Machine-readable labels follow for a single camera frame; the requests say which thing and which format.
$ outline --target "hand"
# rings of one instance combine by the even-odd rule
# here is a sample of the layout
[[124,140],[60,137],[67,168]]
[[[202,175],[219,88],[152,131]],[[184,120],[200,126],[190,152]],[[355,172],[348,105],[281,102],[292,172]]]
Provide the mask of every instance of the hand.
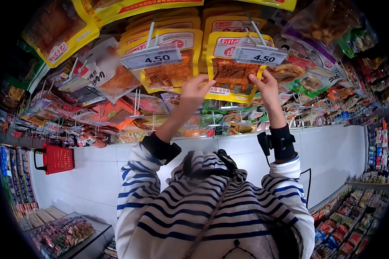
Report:
[[208,78],[207,74],[200,74],[182,85],[178,108],[180,112],[190,116],[194,114],[197,107],[202,104],[209,89],[216,83],[215,80],[208,81]]
[[261,92],[264,107],[268,111],[271,128],[285,127],[287,122],[278,97],[277,80],[269,73],[268,70],[264,70],[264,72],[262,72],[261,80],[252,74],[249,75],[249,79]]
[[261,80],[255,75],[250,74],[249,79],[258,87],[261,92],[262,100],[266,110],[278,109],[281,107],[278,98],[278,83],[277,80],[270,74],[268,70],[262,72]]
[[161,141],[169,143],[177,131],[192,117],[197,107],[202,104],[207,91],[216,83],[215,80],[210,80],[202,87],[207,80],[208,75],[201,74],[182,85],[179,106],[156,131],[156,136]]

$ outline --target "price tag holder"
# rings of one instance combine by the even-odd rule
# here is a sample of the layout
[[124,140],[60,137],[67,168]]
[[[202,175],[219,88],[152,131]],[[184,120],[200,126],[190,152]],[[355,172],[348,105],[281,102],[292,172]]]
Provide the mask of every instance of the price tag holder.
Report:
[[121,63],[129,70],[180,63],[182,55],[176,44],[164,44],[134,51],[121,57]]
[[288,52],[274,47],[244,43],[236,47],[232,60],[239,63],[279,66]]

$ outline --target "yellow snack package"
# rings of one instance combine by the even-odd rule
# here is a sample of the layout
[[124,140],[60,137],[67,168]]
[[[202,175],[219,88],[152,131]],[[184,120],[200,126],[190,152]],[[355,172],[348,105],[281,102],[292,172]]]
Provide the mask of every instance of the yellow snack package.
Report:
[[145,17],[142,17],[140,19],[137,19],[135,21],[130,21],[131,18],[128,20],[129,25],[125,28],[125,31],[129,31],[132,28],[137,28],[145,24],[149,24],[152,22],[154,16],[156,16],[156,22],[162,21],[161,18],[166,18],[163,19],[176,19],[176,16],[182,16],[182,17],[191,17],[191,16],[199,16],[199,11],[197,8],[190,7],[190,8],[179,8],[179,9],[172,9],[172,10],[167,10],[164,12],[157,12],[157,15],[155,13],[152,13],[150,15],[147,15]]
[[[258,30],[267,23],[267,20],[260,18],[252,18],[252,20]],[[245,28],[250,32],[254,31],[252,23],[246,16],[218,15],[209,17],[206,19],[204,27],[203,48],[206,49],[209,34],[212,32],[246,32]]]
[[101,28],[113,21],[158,9],[203,5],[203,0],[82,0],[82,3]]
[[[203,32],[197,29],[165,28],[153,31],[151,46],[156,34],[159,35],[158,45],[175,44],[180,49],[181,62],[160,66],[150,66],[138,70],[141,83],[148,93],[168,91],[181,93],[184,82],[199,74],[198,61],[200,58]],[[147,37],[123,46],[118,53],[124,55],[132,51],[145,49]]]
[[253,3],[258,5],[267,5],[275,8],[285,9],[288,11],[294,11],[297,0],[270,0],[270,1],[262,1],[262,0],[237,0],[241,2]]
[[50,68],[56,68],[99,35],[81,0],[46,2],[21,37]]
[[[150,30],[151,23],[133,28],[123,34],[121,34],[121,39],[128,37],[130,35],[138,34],[141,32],[146,32]],[[194,28],[200,29],[200,17],[190,16],[185,18],[172,18],[165,21],[158,21],[154,25],[155,28]]]
[[[257,88],[249,80],[248,75],[254,74],[260,79],[267,66],[238,63],[232,60],[237,46],[251,43],[248,34],[255,43],[260,42],[258,35],[254,32],[212,32],[209,35],[206,63],[209,80],[216,80],[216,85],[208,91],[205,99],[238,103],[252,101]],[[262,37],[267,46],[274,46],[270,36],[262,35]]]
[[205,28],[206,19],[209,17],[218,15],[246,16],[246,13],[249,13],[251,17],[258,17],[261,14],[261,10],[249,4],[246,4],[246,6],[205,8],[202,13],[202,28]]

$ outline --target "red snack bag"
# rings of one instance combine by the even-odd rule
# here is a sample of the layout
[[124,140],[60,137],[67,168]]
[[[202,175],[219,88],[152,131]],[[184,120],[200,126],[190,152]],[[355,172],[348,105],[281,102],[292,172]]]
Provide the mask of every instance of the red snack bag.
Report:
[[340,247],[340,251],[343,252],[345,255],[349,255],[353,251],[353,246],[349,245],[348,243],[344,243]]
[[337,226],[337,230],[342,232],[343,234],[346,234],[347,232],[349,232],[349,230],[347,229],[347,227],[343,224],[340,224]]
[[343,233],[340,232],[340,231],[334,231],[332,233],[332,236],[334,237],[334,239],[338,242],[338,243],[341,243],[343,241]]
[[353,232],[353,234],[350,236],[348,243],[352,246],[357,246],[359,241],[362,239],[362,234],[358,232]]
[[332,228],[336,228],[336,223],[334,221],[332,221],[332,220],[327,220],[324,223],[326,223],[327,225],[329,225]]

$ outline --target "price tag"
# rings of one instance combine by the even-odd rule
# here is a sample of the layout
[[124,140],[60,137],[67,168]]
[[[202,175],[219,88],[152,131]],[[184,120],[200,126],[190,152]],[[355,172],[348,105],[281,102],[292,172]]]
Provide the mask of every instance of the price tag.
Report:
[[240,63],[278,66],[287,56],[287,52],[274,47],[243,44],[236,47],[232,60]]
[[152,49],[121,58],[121,63],[130,70],[179,63],[181,61],[182,55],[179,48]]

